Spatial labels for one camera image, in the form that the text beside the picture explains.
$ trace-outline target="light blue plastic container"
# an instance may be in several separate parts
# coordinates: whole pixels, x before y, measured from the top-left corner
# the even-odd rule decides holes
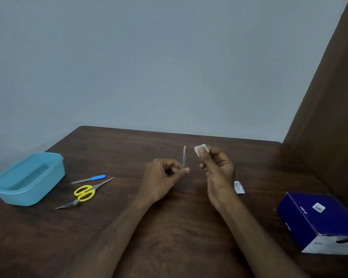
[[[37,152],[0,174],[0,198],[19,206],[40,201],[64,177],[61,154]]]

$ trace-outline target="white cotton pad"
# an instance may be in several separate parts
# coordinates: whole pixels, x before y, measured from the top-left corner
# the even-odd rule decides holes
[[[199,147],[200,147],[200,146],[204,147],[204,148],[206,149],[206,151],[209,152],[209,149],[207,149],[206,144],[202,144],[202,145],[199,145],[199,146],[195,146],[195,152],[196,152],[197,156],[200,156],[200,154],[199,154]]]

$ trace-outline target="wall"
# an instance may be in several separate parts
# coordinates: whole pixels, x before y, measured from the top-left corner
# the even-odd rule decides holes
[[[0,172],[80,125],[281,142],[346,2],[0,0]]]
[[[348,206],[348,5],[284,143]]]

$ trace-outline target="box lid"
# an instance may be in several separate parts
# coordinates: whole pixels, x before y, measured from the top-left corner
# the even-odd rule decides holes
[[[348,209],[334,197],[291,192],[288,195],[318,235],[348,236]]]

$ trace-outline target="dark blue box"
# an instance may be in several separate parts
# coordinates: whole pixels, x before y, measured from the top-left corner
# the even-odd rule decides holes
[[[301,252],[348,255],[348,209],[336,198],[288,192],[277,212]]]

